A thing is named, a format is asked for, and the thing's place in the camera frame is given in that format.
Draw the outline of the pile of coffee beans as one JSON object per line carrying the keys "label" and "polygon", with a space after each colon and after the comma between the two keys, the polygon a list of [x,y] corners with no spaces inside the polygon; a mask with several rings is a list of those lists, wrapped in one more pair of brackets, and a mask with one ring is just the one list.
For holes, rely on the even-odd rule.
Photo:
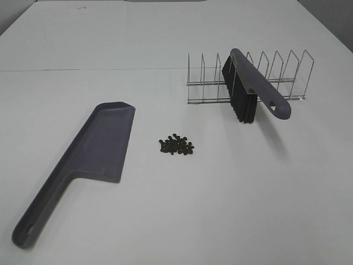
{"label": "pile of coffee beans", "polygon": [[188,141],[186,136],[180,136],[177,134],[169,135],[165,140],[159,139],[160,152],[169,153],[174,155],[192,155],[194,152],[194,144]]}

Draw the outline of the grey plastic dustpan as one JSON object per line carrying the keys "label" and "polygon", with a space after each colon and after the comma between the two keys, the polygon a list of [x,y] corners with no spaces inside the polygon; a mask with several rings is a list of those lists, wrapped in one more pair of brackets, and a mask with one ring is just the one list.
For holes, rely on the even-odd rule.
{"label": "grey plastic dustpan", "polygon": [[31,247],[69,184],[77,178],[119,183],[135,107],[124,102],[97,105],[15,226],[12,242]]}

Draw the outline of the grey brush black bristles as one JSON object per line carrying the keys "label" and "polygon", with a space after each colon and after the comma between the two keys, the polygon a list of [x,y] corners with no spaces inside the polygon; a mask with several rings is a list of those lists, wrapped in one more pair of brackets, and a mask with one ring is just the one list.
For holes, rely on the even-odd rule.
{"label": "grey brush black bristles", "polygon": [[239,49],[231,50],[223,66],[222,75],[230,104],[240,122],[251,124],[254,121],[258,99],[261,99],[270,113],[278,119],[290,118],[291,107],[288,101]]}

